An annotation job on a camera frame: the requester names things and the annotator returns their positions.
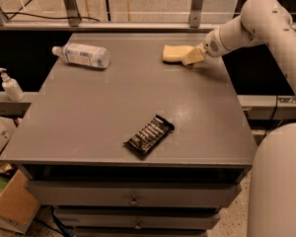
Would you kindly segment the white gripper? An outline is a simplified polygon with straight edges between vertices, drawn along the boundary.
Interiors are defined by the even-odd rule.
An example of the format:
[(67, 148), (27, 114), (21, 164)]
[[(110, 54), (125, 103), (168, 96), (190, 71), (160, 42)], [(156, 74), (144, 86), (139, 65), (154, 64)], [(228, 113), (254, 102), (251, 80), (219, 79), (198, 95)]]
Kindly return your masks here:
[(202, 61), (206, 56), (206, 52), (211, 57), (223, 56), (230, 52), (220, 38), (219, 29), (208, 33), (203, 40), (203, 44), (190, 46), (182, 58), (183, 65), (190, 65)]

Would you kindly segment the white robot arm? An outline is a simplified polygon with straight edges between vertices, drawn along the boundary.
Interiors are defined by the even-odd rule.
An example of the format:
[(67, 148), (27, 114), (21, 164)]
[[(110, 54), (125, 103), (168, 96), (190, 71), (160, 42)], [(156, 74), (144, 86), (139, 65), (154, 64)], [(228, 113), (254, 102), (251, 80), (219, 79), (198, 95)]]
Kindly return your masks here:
[[(207, 34), (182, 63), (258, 44), (268, 48), (296, 97), (296, 31), (277, 0), (247, 0), (238, 17)], [(296, 121), (273, 129), (255, 154), (247, 237), (296, 237)]]

